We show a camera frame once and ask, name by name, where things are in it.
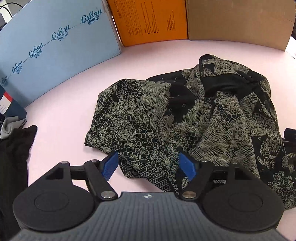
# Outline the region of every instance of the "blue printed logo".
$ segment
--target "blue printed logo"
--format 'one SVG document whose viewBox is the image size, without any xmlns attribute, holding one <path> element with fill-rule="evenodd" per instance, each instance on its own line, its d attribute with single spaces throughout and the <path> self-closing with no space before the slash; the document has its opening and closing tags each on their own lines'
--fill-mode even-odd
<svg viewBox="0 0 296 241">
<path fill-rule="evenodd" d="M 102 9 L 100 9 L 99 11 L 97 12 L 94 12 L 94 11 L 90 11 L 89 12 L 89 15 L 86 16 L 86 15 L 83 15 L 82 18 L 81 18 L 81 22 L 82 23 L 88 23 L 89 25 L 91 25 L 92 23 L 94 23 L 95 21 L 97 21 L 99 18 L 99 15 L 102 13 Z"/>
<path fill-rule="evenodd" d="M 39 46 L 34 46 L 33 50 L 29 51 L 29 56 L 32 58 L 33 56 L 37 58 L 42 53 L 43 44 L 41 43 Z"/>
<path fill-rule="evenodd" d="M 1 78 L 1 82 L 0 82 L 0 85 L 1 86 L 5 86 L 7 84 L 7 76 L 5 76 L 4 78 Z"/>
<path fill-rule="evenodd" d="M 19 62 L 19 63 L 15 63 L 15 66 L 14 67 L 12 67 L 12 72 L 13 73 L 19 73 L 19 72 L 21 72 L 21 70 L 22 70 L 22 64 L 23 64 L 23 62 L 21 61 L 21 62 Z"/>
<path fill-rule="evenodd" d="M 69 29 L 70 29 L 69 25 L 66 26 L 65 28 L 59 28 L 59 31 L 57 33 L 53 32 L 52 39 L 53 40 L 58 39 L 58 41 L 63 40 L 68 35 Z"/>
</svg>

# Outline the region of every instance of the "light blue box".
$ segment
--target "light blue box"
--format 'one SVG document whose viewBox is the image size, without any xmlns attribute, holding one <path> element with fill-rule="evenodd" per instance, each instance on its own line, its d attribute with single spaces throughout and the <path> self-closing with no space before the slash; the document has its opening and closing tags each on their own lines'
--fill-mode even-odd
<svg viewBox="0 0 296 241">
<path fill-rule="evenodd" d="M 105 0 L 32 0 L 0 32 L 0 84 L 26 107 L 118 54 Z"/>
</svg>

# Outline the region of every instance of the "black cable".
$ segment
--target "black cable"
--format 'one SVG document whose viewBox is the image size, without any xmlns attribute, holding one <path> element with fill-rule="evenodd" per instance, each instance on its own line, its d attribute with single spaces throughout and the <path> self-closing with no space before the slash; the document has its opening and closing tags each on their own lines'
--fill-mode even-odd
<svg viewBox="0 0 296 241">
<path fill-rule="evenodd" d="M 0 9 L 1 9 L 1 8 L 5 8 L 5 9 L 7 10 L 7 12 L 9 12 L 10 16 L 12 17 L 12 15 L 11 15 L 10 11 L 9 11 L 9 10 L 8 10 L 6 7 L 4 7 L 4 5 L 3 5 L 3 6 L 1 6 L 1 7 L 0 7 Z"/>
<path fill-rule="evenodd" d="M 20 6 L 21 8 L 23 8 L 22 5 L 20 5 L 20 4 L 16 3 L 16 2 L 9 2 L 9 3 L 4 4 L 3 6 L 8 5 L 8 4 L 16 4 L 16 5 Z"/>
</svg>

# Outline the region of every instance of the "pink tabletop surface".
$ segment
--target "pink tabletop surface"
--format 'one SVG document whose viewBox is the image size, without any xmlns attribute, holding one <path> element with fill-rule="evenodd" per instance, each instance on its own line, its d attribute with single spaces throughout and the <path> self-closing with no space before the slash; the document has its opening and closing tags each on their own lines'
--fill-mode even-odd
<svg viewBox="0 0 296 241">
<path fill-rule="evenodd" d="M 271 86 L 271 99 L 282 136 L 285 128 L 296 129 L 296 60 L 287 52 L 221 41 L 176 40 L 132 46 L 124 48 L 119 56 L 65 81 L 26 108 L 26 127 L 38 126 L 28 160 L 29 185 L 60 161 L 69 161 L 74 166 L 106 156 L 84 146 L 102 90 L 123 78 L 144 80 L 157 74 L 193 68 L 203 54 L 241 63 L 264 75 Z M 73 183 L 86 188 L 82 181 Z M 161 191 L 144 179 L 124 177 L 120 168 L 109 183 L 119 195 L 122 191 Z M 277 229 L 288 239 L 295 240 L 295 223 L 296 209 L 291 209 L 284 212 Z"/>
</svg>

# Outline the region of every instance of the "floral lace print garment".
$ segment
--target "floral lace print garment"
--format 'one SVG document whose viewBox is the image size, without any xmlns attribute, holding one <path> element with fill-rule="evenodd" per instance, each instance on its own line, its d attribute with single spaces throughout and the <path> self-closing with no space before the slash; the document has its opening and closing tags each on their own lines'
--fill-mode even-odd
<svg viewBox="0 0 296 241">
<path fill-rule="evenodd" d="M 238 161 L 295 206 L 296 175 L 278 129 L 267 79 L 203 55 L 193 69 L 122 79 L 99 94 L 85 145 L 118 151 L 126 177 L 163 191 L 184 189 L 177 148 L 217 166 Z"/>
</svg>

